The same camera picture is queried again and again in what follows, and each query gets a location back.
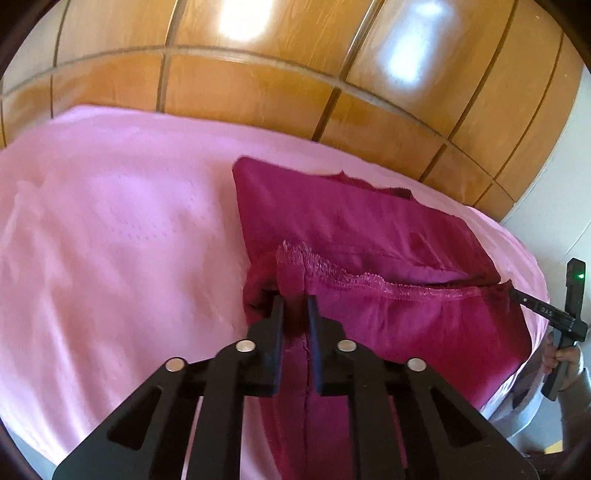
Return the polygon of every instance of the black handle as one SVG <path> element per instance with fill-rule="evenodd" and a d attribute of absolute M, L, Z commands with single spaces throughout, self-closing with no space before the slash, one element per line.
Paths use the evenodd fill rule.
<path fill-rule="evenodd" d="M 553 334 L 553 344 L 557 349 L 567 348 L 569 346 L 574 346 L 576 343 L 571 337 L 563 334 L 560 330 L 554 329 L 552 331 Z M 569 368 L 568 362 L 560 362 L 559 365 L 554 368 L 546 381 L 544 382 L 544 386 L 542 387 L 542 395 L 545 396 L 548 400 L 554 401 L 558 395 L 558 390 L 562 385 L 567 370 Z"/>

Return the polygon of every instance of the white wall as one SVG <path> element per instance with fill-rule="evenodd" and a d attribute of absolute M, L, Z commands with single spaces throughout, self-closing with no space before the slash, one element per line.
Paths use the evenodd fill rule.
<path fill-rule="evenodd" d="M 587 262 L 583 319 L 591 320 L 591 74 L 581 84 L 546 164 L 501 222 L 535 255 L 552 303 L 564 307 L 566 264 Z"/>

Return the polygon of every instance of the gray sleeve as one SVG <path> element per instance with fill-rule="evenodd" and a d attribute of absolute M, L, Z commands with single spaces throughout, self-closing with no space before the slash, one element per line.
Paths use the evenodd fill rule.
<path fill-rule="evenodd" d="M 558 394 L 564 449 L 573 448 L 591 430 L 591 381 L 585 368 L 579 379 Z"/>

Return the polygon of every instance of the finger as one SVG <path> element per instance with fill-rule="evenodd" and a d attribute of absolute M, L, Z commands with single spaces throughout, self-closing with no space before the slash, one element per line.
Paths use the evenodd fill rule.
<path fill-rule="evenodd" d="M 544 347 L 543 356 L 549 356 L 550 358 L 556 357 L 556 347 L 553 345 L 546 345 Z"/>
<path fill-rule="evenodd" d="M 542 363 L 550 369 L 558 366 L 558 360 L 556 358 L 542 357 Z"/>
<path fill-rule="evenodd" d="M 571 364 L 578 364 L 581 357 L 581 350 L 575 346 L 568 348 L 561 348 L 556 352 L 556 359 L 560 362 L 569 362 Z"/>

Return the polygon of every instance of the panel groove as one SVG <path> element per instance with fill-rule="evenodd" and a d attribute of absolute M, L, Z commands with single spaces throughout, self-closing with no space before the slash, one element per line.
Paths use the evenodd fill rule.
<path fill-rule="evenodd" d="M 510 195 L 495 182 L 486 188 L 484 194 L 473 205 L 474 208 L 497 222 L 506 217 L 514 206 L 515 202 Z"/>
<path fill-rule="evenodd" d="M 6 148 L 8 145 L 6 144 L 6 132 L 4 131 L 4 109 L 2 105 L 3 102 L 0 100 L 0 128 L 2 129 L 2 143 Z"/>
<path fill-rule="evenodd" d="M 68 9 L 70 8 L 72 0 L 67 0 L 66 6 L 64 7 L 64 13 L 61 16 L 60 26 L 57 29 L 57 36 L 56 36 L 56 49 L 53 52 L 53 66 L 57 66 L 57 52 L 60 48 L 60 40 L 61 40 L 61 32 L 64 30 L 64 23 L 66 22 L 66 15 L 68 13 Z"/>
<path fill-rule="evenodd" d="M 49 75 L 49 114 L 53 118 L 53 75 Z"/>
<path fill-rule="evenodd" d="M 495 181 L 495 179 L 493 179 L 493 183 L 496 183 L 496 184 L 499 186 L 499 188 L 500 188 L 500 189 L 501 189 L 503 192 L 505 192 L 507 195 L 509 195 L 509 192 L 505 190 L 505 188 L 503 187 L 503 185 L 501 185 L 501 184 L 497 183 L 497 182 Z"/>
<path fill-rule="evenodd" d="M 169 47 L 173 44 L 177 36 L 178 27 L 183 19 L 184 11 L 187 8 L 187 0 L 177 0 L 174 4 L 173 13 L 170 15 L 170 22 L 166 31 L 166 40 L 164 45 Z M 170 77 L 170 55 L 166 52 L 162 54 L 162 63 L 160 64 L 160 76 L 158 78 L 158 90 L 156 97 L 156 110 L 164 112 L 166 106 L 166 90 L 168 89 L 168 78 Z"/>
<path fill-rule="evenodd" d="M 320 116 L 320 120 L 318 120 L 318 125 L 316 125 L 316 129 L 314 130 L 314 134 L 312 135 L 313 142 L 319 142 L 324 134 L 324 130 L 326 130 L 326 125 L 328 125 L 330 117 L 335 109 L 336 102 L 339 101 L 339 97 L 342 90 L 338 87 L 335 87 L 330 94 L 329 100 L 326 102 L 326 106 Z"/>
<path fill-rule="evenodd" d="M 480 82 L 478 83 L 476 90 L 474 90 L 474 93 L 472 94 L 470 101 L 466 105 L 466 108 L 464 108 L 464 111 L 460 115 L 460 118 L 457 120 L 455 127 L 453 127 L 451 133 L 449 134 L 450 140 L 453 139 L 454 135 L 457 133 L 457 131 L 462 126 L 462 123 L 464 123 L 464 120 L 468 116 L 470 109 L 472 108 L 472 106 L 476 102 L 476 99 L 478 98 L 478 95 L 480 95 L 480 92 L 484 88 L 484 85 L 485 85 L 486 81 L 488 80 L 488 77 L 491 74 L 492 69 L 495 67 L 496 60 L 498 59 L 499 55 L 501 54 L 501 50 L 503 49 L 503 46 L 505 46 L 505 40 L 507 39 L 507 35 L 509 34 L 509 30 L 511 29 L 511 25 L 513 24 L 513 19 L 515 18 L 515 11 L 517 10 L 518 3 L 519 3 L 519 0 L 515 0 L 515 2 L 513 3 L 513 7 L 511 8 L 511 12 L 509 13 L 509 18 L 507 19 L 507 24 L 505 25 L 505 29 L 503 30 L 501 38 L 499 39 L 499 44 L 497 45 L 496 50 L 491 57 L 491 61 L 489 62 L 488 67 L 486 67 L 486 70 L 485 70 L 484 74 L 482 75 L 482 78 L 481 78 Z"/>
<path fill-rule="evenodd" d="M 519 146 L 523 142 L 523 139 L 527 135 L 528 131 L 530 130 L 531 125 L 534 123 L 535 117 L 538 115 L 538 112 L 540 111 L 540 108 L 542 107 L 542 104 L 544 103 L 544 100 L 546 98 L 546 95 L 548 94 L 548 90 L 550 90 L 550 85 L 552 84 L 552 81 L 554 80 L 554 75 L 556 73 L 556 67 L 558 66 L 558 60 L 560 58 L 560 54 L 562 52 L 563 45 L 564 45 L 564 32 L 560 36 L 560 44 L 558 45 L 558 52 L 556 52 L 556 58 L 554 60 L 554 67 L 552 68 L 552 72 L 550 73 L 550 78 L 548 79 L 548 83 L 546 84 L 546 88 L 544 89 L 544 93 L 542 94 L 542 98 L 540 99 L 540 102 L 538 103 L 538 106 L 536 107 L 535 112 L 530 119 L 530 122 L 528 123 L 527 127 L 525 128 L 525 131 L 523 132 L 523 134 L 521 135 L 521 137 L 517 141 L 517 144 L 515 145 L 515 147 L 513 148 L 513 150 L 511 151 L 511 153 L 509 154 L 509 156 L 507 157 L 507 159 L 505 160 L 505 162 L 503 163 L 503 165 L 501 166 L 501 168 L 499 169 L 499 171 L 495 175 L 495 180 L 497 178 L 499 178 L 499 176 L 501 175 L 501 173 L 503 172 L 503 170 L 505 169 L 505 167 L 507 166 L 509 161 L 513 158 L 513 155 L 515 154 L 515 152 L 517 151 L 517 149 L 519 148 Z"/>
<path fill-rule="evenodd" d="M 445 152 L 445 149 L 446 148 L 447 148 L 447 145 L 442 145 L 439 148 L 439 150 L 437 151 L 437 153 L 435 153 L 435 155 L 433 155 L 433 158 L 429 162 L 429 165 L 427 165 L 427 168 L 425 168 L 425 171 L 423 172 L 423 174 L 418 179 L 419 182 L 423 183 L 425 181 L 425 179 L 429 176 L 429 174 L 431 173 L 433 167 L 439 161 L 439 158 L 443 155 L 443 152 Z"/>
<path fill-rule="evenodd" d="M 340 68 L 339 74 L 337 78 L 342 80 L 343 82 L 346 80 L 347 75 L 349 74 L 351 67 L 353 66 L 353 62 L 357 55 L 359 54 L 359 50 L 361 49 L 361 45 L 367 38 L 371 27 L 373 26 L 375 19 L 377 18 L 379 11 L 382 9 L 386 0 L 374 0 L 371 5 L 369 6 L 367 12 L 361 23 L 359 24 L 359 28 L 353 37 L 353 41 L 349 46 L 349 50 L 347 51 L 347 55 L 343 61 L 343 64 Z M 326 102 L 326 106 L 324 107 L 324 111 L 318 120 L 318 125 L 316 125 L 316 130 L 314 130 L 314 135 L 312 135 L 313 142 L 319 142 L 324 134 L 324 130 L 326 129 L 326 125 L 328 125 L 330 117 L 335 109 L 336 102 L 339 100 L 340 94 L 342 90 L 338 87 L 335 87 L 333 92 L 330 94 L 329 101 Z"/>
<path fill-rule="evenodd" d="M 189 0 L 175 43 L 248 50 L 336 77 L 381 2 Z"/>
<path fill-rule="evenodd" d="M 480 79 L 478 86 L 476 87 L 476 90 L 474 90 L 474 93 L 472 94 L 470 101 L 468 101 L 468 104 L 464 108 L 464 111 L 460 115 L 460 118 L 457 120 L 456 125 L 453 127 L 451 133 L 449 134 L 449 140 L 453 139 L 453 136 L 458 132 L 458 130 L 462 126 L 462 123 L 464 122 L 464 120 L 468 116 L 470 109 L 472 108 L 472 106 L 476 102 L 476 99 L 478 98 L 478 95 L 482 91 L 484 84 L 486 83 L 486 80 L 488 79 L 489 75 L 491 74 L 491 71 L 495 66 L 496 60 L 499 57 L 499 55 L 501 54 L 501 50 L 503 49 L 503 46 L 505 45 L 505 40 L 507 39 L 507 35 L 509 34 L 509 29 L 511 28 L 511 25 L 513 24 L 513 19 L 515 18 L 515 11 L 517 10 L 518 2 L 519 2 L 519 0 L 515 0 L 513 2 L 513 6 L 511 7 L 511 12 L 509 13 L 509 17 L 507 18 L 507 23 L 505 24 L 505 28 L 503 30 L 503 33 L 501 34 L 501 37 L 499 39 L 498 45 L 496 46 L 495 52 L 493 53 L 491 60 L 488 64 L 488 66 L 486 67 L 486 70 L 485 70 L 484 74 L 482 75 L 482 78 Z M 436 163 L 439 161 L 439 158 L 441 157 L 441 155 L 443 154 L 445 149 L 446 149 L 446 145 L 442 145 L 441 149 L 433 156 L 433 159 L 431 160 L 431 162 L 429 163 L 429 165 L 427 166 L 427 168 L 425 169 L 425 171 L 421 175 L 421 178 L 419 179 L 420 182 L 425 181 L 425 179 L 428 177 L 428 175 L 431 173 L 431 171 L 435 167 Z"/>
<path fill-rule="evenodd" d="M 125 47 L 164 47 L 177 0 L 76 0 L 61 32 L 57 63 Z"/>
<path fill-rule="evenodd" d="M 493 182 L 491 182 L 491 183 L 489 184 L 489 186 L 488 186 L 488 187 L 486 187 L 485 191 L 484 191 L 484 192 L 482 192 L 482 195 L 480 195 L 480 196 L 478 197 L 478 200 L 476 200 L 476 201 L 475 201 L 475 202 L 472 204 L 472 206 L 473 206 L 473 207 L 474 207 L 474 206 L 476 206 L 476 205 L 478 204 L 478 202 L 480 202 L 480 201 L 481 201 L 481 200 L 484 198 L 484 195 L 486 195 L 486 194 L 488 193 L 488 191 L 491 189 L 491 187 L 492 187 L 492 184 L 493 184 L 493 183 L 496 183 L 496 182 L 495 182 L 495 181 L 493 181 Z"/>
<path fill-rule="evenodd" d="M 388 0 L 347 80 L 448 137 L 499 46 L 515 1 Z"/>
<path fill-rule="evenodd" d="M 253 63 L 253 64 L 263 64 L 263 65 L 269 65 L 269 66 L 272 66 L 272 67 L 275 67 L 278 69 L 291 70 L 292 72 L 297 72 L 299 74 L 318 79 L 324 83 L 328 83 L 329 85 L 332 85 L 333 87 L 340 89 L 343 93 L 348 93 L 356 98 L 359 98 L 360 100 L 370 103 L 371 105 L 375 105 L 375 106 L 382 108 L 388 112 L 392 112 L 397 115 L 400 115 L 401 117 L 408 119 L 409 121 L 411 121 L 415 125 L 418 125 L 424 129 L 426 129 L 428 132 L 432 133 L 436 138 L 441 140 L 441 142 L 445 146 L 452 148 L 454 150 L 461 151 L 447 137 L 445 137 L 444 135 L 435 131 L 434 129 L 430 128 L 428 125 L 426 125 L 424 122 L 420 121 L 414 115 L 408 113 L 403 108 L 400 108 L 399 106 L 394 105 L 393 103 L 381 98 L 380 96 L 375 95 L 371 92 L 368 92 L 365 89 L 351 85 L 347 82 L 339 80 L 338 78 L 329 76 L 328 74 L 320 73 L 315 70 L 308 69 L 306 67 L 303 67 L 299 64 L 295 64 L 293 62 L 277 60 L 274 57 L 263 56 L 260 54 L 238 52 L 236 50 L 231 50 L 231 49 L 227 49 L 227 48 L 187 47 L 187 46 L 171 46 L 171 47 L 145 46 L 145 47 L 117 48 L 114 50 L 109 50 L 109 51 L 105 51 L 105 52 L 101 52 L 101 53 L 93 53 L 93 54 L 79 57 L 74 60 L 65 61 L 63 63 L 60 63 L 56 67 L 52 67 L 52 68 L 47 69 L 43 72 L 40 72 L 39 74 L 31 76 L 26 82 L 23 82 L 22 84 L 20 84 L 19 87 L 22 87 L 26 84 L 32 83 L 32 82 L 38 80 L 39 78 L 42 78 L 48 74 L 57 74 L 62 70 L 62 68 L 70 67 L 70 66 L 75 65 L 77 63 L 95 60 L 95 59 L 99 59 L 99 58 L 107 57 L 107 56 L 137 54 L 137 53 L 154 53 L 154 54 L 162 54 L 162 55 L 165 54 L 167 56 L 191 55 L 191 56 L 200 56 L 200 57 L 210 57 L 210 58 L 219 59 L 219 60 L 238 61 L 238 62 L 242 62 L 242 63 L 246 62 L 246 63 Z M 16 90 L 18 90 L 18 87 L 11 89 L 9 92 L 5 92 L 3 94 L 0 94 L 0 100 L 3 98 L 6 98 L 7 96 L 12 94 Z M 466 157 L 469 158 L 473 163 L 475 163 L 478 166 L 479 169 L 482 170 L 481 166 L 478 165 L 471 157 L 469 157 L 468 155 L 466 155 Z"/>
<path fill-rule="evenodd" d="M 369 6 L 367 13 L 365 14 L 365 17 L 359 25 L 357 33 L 353 37 L 353 41 L 351 42 L 349 50 L 347 51 L 347 55 L 345 56 L 343 65 L 340 68 L 340 72 L 338 75 L 338 78 L 340 80 L 345 80 L 347 78 L 347 75 L 349 75 L 351 67 L 353 66 L 353 62 L 357 58 L 359 50 L 361 49 L 363 42 L 365 42 L 365 39 L 367 38 L 369 31 L 374 26 L 375 19 L 378 17 L 379 12 L 384 6 L 385 1 L 386 0 L 374 0 L 372 4 Z"/>

